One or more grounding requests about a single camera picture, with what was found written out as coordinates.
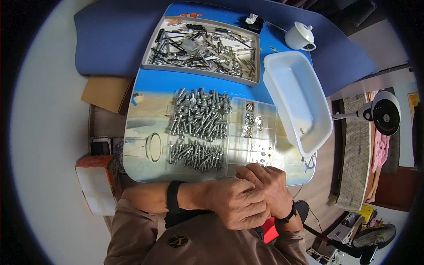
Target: shirt logo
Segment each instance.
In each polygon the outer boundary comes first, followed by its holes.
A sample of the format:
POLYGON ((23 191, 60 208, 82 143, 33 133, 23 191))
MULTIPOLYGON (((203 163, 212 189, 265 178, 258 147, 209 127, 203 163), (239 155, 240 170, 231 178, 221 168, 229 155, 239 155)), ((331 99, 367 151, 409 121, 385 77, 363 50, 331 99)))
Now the shirt logo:
POLYGON ((188 238, 183 236, 173 236, 168 239, 168 244, 173 248, 179 248, 187 244, 188 238))

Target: black wristband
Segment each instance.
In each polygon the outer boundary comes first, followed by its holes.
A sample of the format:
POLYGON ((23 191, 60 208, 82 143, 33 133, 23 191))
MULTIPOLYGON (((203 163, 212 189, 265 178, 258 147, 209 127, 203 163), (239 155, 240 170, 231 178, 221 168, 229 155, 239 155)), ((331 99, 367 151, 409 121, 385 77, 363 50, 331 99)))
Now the black wristband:
POLYGON ((283 219, 275 218, 275 221, 277 221, 279 223, 288 223, 290 221, 290 218, 293 217, 293 215, 297 215, 294 201, 293 201, 293 205, 292 205, 292 210, 289 213, 289 215, 286 218, 283 218, 283 219))
POLYGON ((178 188, 185 181, 173 180, 169 183, 168 189, 166 191, 166 207, 170 214, 179 214, 181 213, 181 208, 178 206, 178 188))

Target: hand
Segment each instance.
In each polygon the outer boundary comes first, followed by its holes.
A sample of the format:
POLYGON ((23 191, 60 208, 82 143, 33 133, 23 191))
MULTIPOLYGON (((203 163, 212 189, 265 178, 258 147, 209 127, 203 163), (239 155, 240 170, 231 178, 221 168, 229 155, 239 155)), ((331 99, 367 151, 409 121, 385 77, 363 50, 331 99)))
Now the hand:
POLYGON ((246 179, 256 189, 265 191, 265 202, 271 208, 271 215, 286 218, 293 206, 293 196, 286 187, 286 173, 276 167, 262 167, 257 163, 236 168, 236 177, 246 179))
POLYGON ((209 181, 205 196, 206 208, 218 214, 228 229, 255 228, 271 217, 264 191, 244 179, 209 181))

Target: finger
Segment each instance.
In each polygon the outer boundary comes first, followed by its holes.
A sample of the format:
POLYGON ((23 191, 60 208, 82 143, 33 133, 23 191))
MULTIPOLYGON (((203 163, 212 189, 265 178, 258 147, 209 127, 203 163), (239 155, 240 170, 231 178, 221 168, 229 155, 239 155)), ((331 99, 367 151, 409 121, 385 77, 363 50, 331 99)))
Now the finger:
POLYGON ((269 182, 270 176, 269 173, 265 171, 263 167, 261 167, 257 163, 250 163, 246 166, 250 171, 252 171, 255 176, 262 182, 266 183, 269 182))
POLYGON ((243 192, 241 196, 246 203, 257 203, 265 199, 265 191, 255 189, 243 192))
POLYGON ((252 182, 255 185, 256 188, 262 187, 262 182, 247 167, 238 166, 238 167, 236 167, 236 172, 237 172, 236 177, 238 177, 240 179, 249 180, 250 182, 252 182))
POLYGON ((256 202, 254 204, 249 204, 248 206, 242 209, 243 217, 249 217, 253 215, 257 215, 258 213, 262 213, 267 208, 267 205, 264 201, 256 202))
POLYGON ((274 171, 276 171, 276 172, 278 172, 278 173, 284 172, 284 171, 282 171, 281 169, 276 168, 276 167, 273 167, 273 166, 267 166, 267 168, 269 168, 269 169, 271 169, 271 170, 274 170, 274 171))
POLYGON ((234 179, 232 190, 234 192, 249 192, 255 189, 255 185, 246 179, 234 179))
POLYGON ((265 221, 267 220, 267 217, 270 215, 271 213, 271 209, 269 206, 267 206, 267 208, 265 209, 265 211, 246 217, 244 219, 241 220, 241 224, 244 227, 249 228, 255 228, 258 226, 261 226, 265 223, 265 221))
POLYGON ((272 166, 267 166, 268 169, 274 171, 275 173, 277 173, 277 176, 279 176, 280 178, 284 179, 284 185, 287 183, 287 174, 282 171, 281 169, 278 169, 276 167, 272 167, 272 166))
POLYGON ((262 167, 266 172, 268 172, 268 174, 272 174, 272 170, 267 168, 267 167, 262 167))

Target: white plastic basin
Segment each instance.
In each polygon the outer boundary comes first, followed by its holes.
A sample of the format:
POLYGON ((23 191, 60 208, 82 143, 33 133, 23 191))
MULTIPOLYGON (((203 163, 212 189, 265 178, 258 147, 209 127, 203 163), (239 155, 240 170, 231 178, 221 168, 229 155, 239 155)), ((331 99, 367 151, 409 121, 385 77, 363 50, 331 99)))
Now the white plastic basin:
POLYGON ((333 130, 330 109, 312 65, 298 51, 264 58, 263 80, 283 123, 288 141, 311 157, 333 130))

